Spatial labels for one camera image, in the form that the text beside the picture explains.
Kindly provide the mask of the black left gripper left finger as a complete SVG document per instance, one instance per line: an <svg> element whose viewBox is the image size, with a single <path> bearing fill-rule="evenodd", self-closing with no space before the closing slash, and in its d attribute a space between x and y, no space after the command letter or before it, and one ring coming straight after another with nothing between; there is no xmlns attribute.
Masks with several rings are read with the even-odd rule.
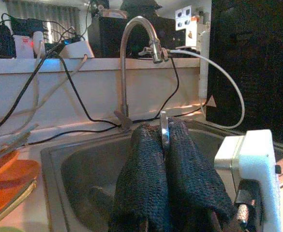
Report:
<svg viewBox="0 0 283 232"><path fill-rule="evenodd" d="M131 135L130 151L117 178L111 232L168 232L168 187L158 127L142 124Z"/></svg>

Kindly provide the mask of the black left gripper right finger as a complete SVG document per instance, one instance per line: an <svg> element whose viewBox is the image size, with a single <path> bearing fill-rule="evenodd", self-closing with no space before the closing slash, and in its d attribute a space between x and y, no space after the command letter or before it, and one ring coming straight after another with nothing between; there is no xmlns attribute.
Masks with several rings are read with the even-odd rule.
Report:
<svg viewBox="0 0 283 232"><path fill-rule="evenodd" d="M182 120L169 118L168 126L166 175L174 232L223 232L235 208L221 178Z"/></svg>

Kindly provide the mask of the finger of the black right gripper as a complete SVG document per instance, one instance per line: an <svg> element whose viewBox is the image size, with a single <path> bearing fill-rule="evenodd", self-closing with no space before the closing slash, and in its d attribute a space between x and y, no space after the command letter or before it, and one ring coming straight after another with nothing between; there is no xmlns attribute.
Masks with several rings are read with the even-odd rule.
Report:
<svg viewBox="0 0 283 232"><path fill-rule="evenodd" d="M249 220L250 210L246 204L238 206L237 221L240 225L247 225Z"/></svg>

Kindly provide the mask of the shiny metal spoon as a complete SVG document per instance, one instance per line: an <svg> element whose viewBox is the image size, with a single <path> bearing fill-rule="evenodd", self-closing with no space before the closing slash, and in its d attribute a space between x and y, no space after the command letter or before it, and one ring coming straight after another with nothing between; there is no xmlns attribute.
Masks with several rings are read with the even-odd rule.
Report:
<svg viewBox="0 0 283 232"><path fill-rule="evenodd" d="M161 126L161 138L164 151L168 151L170 148L170 135L168 127L168 116L166 111L160 112L160 126Z"/></svg>

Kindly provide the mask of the steel kitchen sink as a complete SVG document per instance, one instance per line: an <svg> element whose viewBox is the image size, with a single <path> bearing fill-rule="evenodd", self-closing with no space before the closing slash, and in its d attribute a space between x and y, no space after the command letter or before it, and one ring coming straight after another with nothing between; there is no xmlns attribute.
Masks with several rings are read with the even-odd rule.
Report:
<svg viewBox="0 0 283 232"><path fill-rule="evenodd" d="M107 232L108 221L91 205L89 189L114 194L130 139L130 132L100 134L41 151L50 232Z"/></svg>

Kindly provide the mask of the pale triangle sticker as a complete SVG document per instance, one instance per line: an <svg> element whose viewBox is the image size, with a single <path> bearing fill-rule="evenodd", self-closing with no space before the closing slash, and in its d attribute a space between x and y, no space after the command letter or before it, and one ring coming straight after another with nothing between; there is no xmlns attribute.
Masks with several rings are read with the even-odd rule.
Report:
<svg viewBox="0 0 283 232"><path fill-rule="evenodd" d="M213 95L211 95L210 98L206 101L206 106L209 106L209 107L217 107Z"/></svg>

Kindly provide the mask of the steel gooseneck faucet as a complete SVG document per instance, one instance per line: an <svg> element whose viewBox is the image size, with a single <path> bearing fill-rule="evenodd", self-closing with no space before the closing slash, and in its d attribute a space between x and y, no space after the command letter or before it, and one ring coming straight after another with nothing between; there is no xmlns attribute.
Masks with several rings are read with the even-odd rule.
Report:
<svg viewBox="0 0 283 232"><path fill-rule="evenodd" d="M158 39L154 26L146 18L142 16L136 16L131 19L123 32L121 44L120 44L120 67L121 67L121 108L120 111L115 110L114 114L121 123L121 129L123 131L129 131L133 122L129 119L129 110L127 104L127 85L126 85L126 48L127 42L131 31L135 26L142 26L149 36L149 47L144 48L144 52L150 54L153 59L153 63L158 64L168 61L167 50L161 47L161 42Z"/></svg>

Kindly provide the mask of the orange plate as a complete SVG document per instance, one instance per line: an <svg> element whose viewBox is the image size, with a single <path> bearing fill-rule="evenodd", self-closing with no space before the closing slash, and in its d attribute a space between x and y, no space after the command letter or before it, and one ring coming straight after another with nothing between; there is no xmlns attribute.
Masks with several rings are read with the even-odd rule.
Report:
<svg viewBox="0 0 283 232"><path fill-rule="evenodd" d="M37 178L40 165L33 160L16 160L0 174L0 210L8 205L26 184Z"/></svg>

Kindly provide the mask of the black tall appliance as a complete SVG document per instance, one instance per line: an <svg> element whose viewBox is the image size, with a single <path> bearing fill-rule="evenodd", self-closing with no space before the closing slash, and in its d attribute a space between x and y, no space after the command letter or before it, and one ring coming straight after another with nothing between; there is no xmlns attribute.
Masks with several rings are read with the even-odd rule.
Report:
<svg viewBox="0 0 283 232"><path fill-rule="evenodd" d="M283 143L283 0L212 0L206 119Z"/></svg>

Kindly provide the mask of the white router box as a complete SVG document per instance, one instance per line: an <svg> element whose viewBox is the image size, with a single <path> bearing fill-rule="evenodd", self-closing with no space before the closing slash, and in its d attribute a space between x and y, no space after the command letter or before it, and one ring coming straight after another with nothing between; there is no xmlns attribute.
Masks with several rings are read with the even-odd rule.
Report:
<svg viewBox="0 0 283 232"><path fill-rule="evenodd" d="M88 58L95 58L88 41L79 41L65 45L60 52L62 58L83 58L84 55L87 55Z"/></svg>

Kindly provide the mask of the black box appliance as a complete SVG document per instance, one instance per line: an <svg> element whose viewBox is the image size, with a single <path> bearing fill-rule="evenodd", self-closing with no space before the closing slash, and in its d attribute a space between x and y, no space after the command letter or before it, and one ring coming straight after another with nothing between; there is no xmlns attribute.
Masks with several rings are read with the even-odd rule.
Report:
<svg viewBox="0 0 283 232"><path fill-rule="evenodd" d="M177 40L175 21L163 17L152 17L148 21L153 25L163 47L174 47ZM88 26L88 41L96 58L118 58L120 44L128 19L98 17ZM144 47L149 46L149 36L144 27L137 25L130 33L126 57L136 58Z"/></svg>

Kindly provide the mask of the white printed box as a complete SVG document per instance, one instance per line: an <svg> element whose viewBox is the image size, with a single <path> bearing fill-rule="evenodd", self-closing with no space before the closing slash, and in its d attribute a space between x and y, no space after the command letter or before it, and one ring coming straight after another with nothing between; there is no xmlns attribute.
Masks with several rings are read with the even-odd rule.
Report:
<svg viewBox="0 0 283 232"><path fill-rule="evenodd" d="M175 29L184 33L184 41L176 49L191 48L200 50L202 36L210 31L210 22L205 20L203 11L193 11L192 6L175 11Z"/></svg>

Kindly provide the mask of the white charger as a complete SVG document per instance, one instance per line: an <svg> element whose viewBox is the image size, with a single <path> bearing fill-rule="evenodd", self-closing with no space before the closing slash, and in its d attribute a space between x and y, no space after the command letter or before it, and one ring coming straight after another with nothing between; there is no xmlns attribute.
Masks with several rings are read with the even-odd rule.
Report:
<svg viewBox="0 0 283 232"><path fill-rule="evenodd" d="M36 31L33 35L13 35L15 42L16 58L38 58L45 56L44 35L41 31Z"/></svg>

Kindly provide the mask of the black power adapter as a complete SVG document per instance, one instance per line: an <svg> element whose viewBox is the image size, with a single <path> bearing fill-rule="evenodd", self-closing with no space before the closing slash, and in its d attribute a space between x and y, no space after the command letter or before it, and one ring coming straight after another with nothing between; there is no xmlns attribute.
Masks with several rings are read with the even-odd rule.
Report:
<svg viewBox="0 0 283 232"><path fill-rule="evenodd" d="M43 22L39 19L28 18L11 18L11 29L13 35L30 36L32 37L34 32L45 32Z"/></svg>

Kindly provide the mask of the small black adapter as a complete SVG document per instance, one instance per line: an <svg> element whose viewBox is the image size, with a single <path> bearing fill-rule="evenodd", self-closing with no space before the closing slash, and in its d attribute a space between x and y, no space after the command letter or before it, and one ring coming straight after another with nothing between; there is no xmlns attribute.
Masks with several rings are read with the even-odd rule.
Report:
<svg viewBox="0 0 283 232"><path fill-rule="evenodd" d="M13 58L15 56L13 38L6 25L0 25L0 58Z"/></svg>

